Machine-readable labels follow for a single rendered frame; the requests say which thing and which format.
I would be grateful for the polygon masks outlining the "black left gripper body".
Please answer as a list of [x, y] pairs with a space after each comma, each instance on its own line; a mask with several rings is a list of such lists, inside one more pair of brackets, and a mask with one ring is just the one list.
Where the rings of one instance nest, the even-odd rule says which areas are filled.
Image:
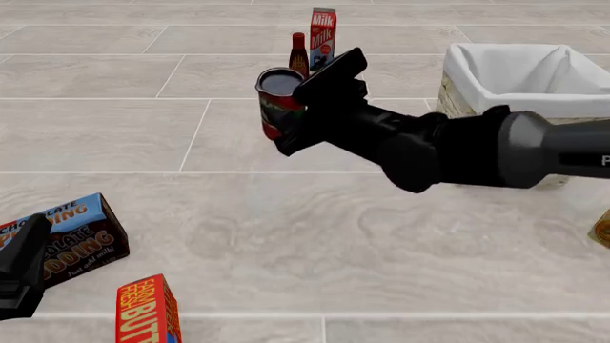
[[31, 318], [43, 298], [40, 276], [0, 273], [0, 320]]

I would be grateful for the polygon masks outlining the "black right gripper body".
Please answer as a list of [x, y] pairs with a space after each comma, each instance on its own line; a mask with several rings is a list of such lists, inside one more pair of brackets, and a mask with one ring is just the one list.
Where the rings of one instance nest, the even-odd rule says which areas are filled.
[[365, 102], [320, 109], [273, 110], [273, 142], [279, 153], [292, 156], [299, 151], [327, 142], [355, 156], [365, 156], [365, 150], [350, 142], [349, 133], [345, 132], [344, 119], [354, 116]]

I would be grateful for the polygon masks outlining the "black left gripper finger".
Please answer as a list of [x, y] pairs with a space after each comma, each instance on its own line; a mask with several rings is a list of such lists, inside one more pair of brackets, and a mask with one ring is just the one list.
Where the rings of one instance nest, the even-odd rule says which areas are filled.
[[43, 285], [51, 222], [42, 213], [0, 225], [0, 285]]

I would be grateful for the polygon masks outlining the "red tomato sauce can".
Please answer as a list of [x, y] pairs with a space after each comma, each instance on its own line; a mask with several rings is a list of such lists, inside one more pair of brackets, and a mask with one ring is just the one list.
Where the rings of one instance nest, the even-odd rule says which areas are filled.
[[275, 141], [287, 136], [300, 122], [305, 106], [293, 97], [303, 76], [289, 68], [271, 68], [257, 78], [255, 89], [261, 114], [263, 133]]

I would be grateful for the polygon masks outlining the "dark red sauce bottle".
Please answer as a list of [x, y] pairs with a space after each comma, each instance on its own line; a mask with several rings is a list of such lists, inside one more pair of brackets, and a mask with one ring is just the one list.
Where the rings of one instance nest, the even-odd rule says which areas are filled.
[[305, 79], [309, 77], [309, 59], [305, 49], [305, 34], [292, 35], [292, 50], [289, 59], [289, 68], [300, 73]]

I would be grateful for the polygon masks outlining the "wicker basket with white liner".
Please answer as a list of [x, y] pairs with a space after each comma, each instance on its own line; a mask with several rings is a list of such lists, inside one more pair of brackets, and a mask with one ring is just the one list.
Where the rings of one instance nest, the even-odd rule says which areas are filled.
[[499, 105], [554, 125], [610, 120], [610, 72], [565, 45], [451, 45], [439, 110], [461, 118]]

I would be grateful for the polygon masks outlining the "chocolate pudding box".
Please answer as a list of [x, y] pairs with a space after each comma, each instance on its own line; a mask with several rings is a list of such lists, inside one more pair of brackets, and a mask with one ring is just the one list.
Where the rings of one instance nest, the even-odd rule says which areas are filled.
[[128, 235], [102, 193], [40, 213], [51, 222], [42, 264], [46, 288], [130, 254]]

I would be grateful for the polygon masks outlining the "red and white milk carton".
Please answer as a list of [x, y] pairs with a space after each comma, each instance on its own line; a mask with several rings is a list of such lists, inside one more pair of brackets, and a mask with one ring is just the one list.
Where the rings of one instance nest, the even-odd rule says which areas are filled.
[[335, 59], [336, 10], [313, 8], [310, 25], [310, 72], [319, 71]]

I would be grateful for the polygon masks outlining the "red and yellow butter box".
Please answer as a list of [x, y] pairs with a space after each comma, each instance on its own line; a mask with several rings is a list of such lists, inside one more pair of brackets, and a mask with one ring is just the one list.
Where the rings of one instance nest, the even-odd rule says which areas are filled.
[[178, 304], [163, 274], [118, 288], [115, 343], [183, 343]]

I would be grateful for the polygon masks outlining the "yellow-orange food box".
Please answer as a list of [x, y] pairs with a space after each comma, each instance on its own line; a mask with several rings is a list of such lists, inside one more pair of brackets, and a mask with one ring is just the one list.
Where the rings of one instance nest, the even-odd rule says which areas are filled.
[[610, 209], [593, 225], [588, 236], [604, 248], [610, 249]]

